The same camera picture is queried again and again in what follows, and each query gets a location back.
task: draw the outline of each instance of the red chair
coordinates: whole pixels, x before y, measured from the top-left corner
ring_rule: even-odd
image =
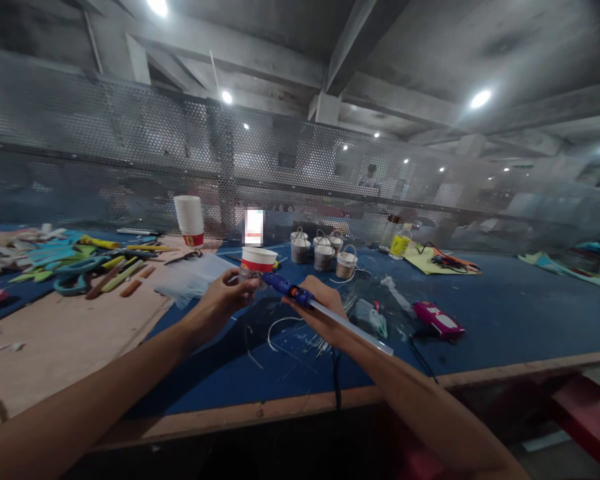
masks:
[[[552,396],[547,413],[600,464],[600,385],[578,375]]]

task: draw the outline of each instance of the glass bottle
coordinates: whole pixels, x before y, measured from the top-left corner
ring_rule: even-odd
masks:
[[[389,253],[389,250],[391,250],[391,245],[393,244],[393,238],[400,230],[401,224],[402,218],[396,217],[395,215],[390,215],[387,217],[387,224],[385,225],[384,232],[382,232],[382,240],[380,240],[380,246],[378,246],[378,250],[380,250],[382,253]]]
[[[402,225],[402,229],[395,234],[393,242],[391,244],[391,250],[389,250],[389,256],[394,260],[402,260],[407,245],[411,241],[411,224],[405,223]]]

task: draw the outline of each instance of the metal fence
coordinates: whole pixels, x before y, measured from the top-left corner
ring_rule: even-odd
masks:
[[[278,239],[303,225],[374,242],[390,213],[440,247],[484,251],[600,232],[596,188],[0,51],[0,222],[177,232],[182,194],[225,238],[247,207]]]

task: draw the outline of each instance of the yellow bottle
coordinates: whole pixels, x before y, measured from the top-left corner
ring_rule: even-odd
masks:
[[[395,260],[402,260],[405,251],[407,250],[407,245],[411,241],[411,224],[405,223],[402,226],[402,230],[400,230],[396,236],[393,238],[393,242],[391,244],[391,249],[389,250],[389,256]]]

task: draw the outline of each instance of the wire handle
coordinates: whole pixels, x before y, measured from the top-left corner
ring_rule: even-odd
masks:
[[[353,246],[352,243],[346,244],[345,247],[342,250],[340,250],[340,253],[344,253],[348,247],[351,247],[353,249],[353,257],[357,261],[358,260],[358,250],[356,250],[356,248]]]

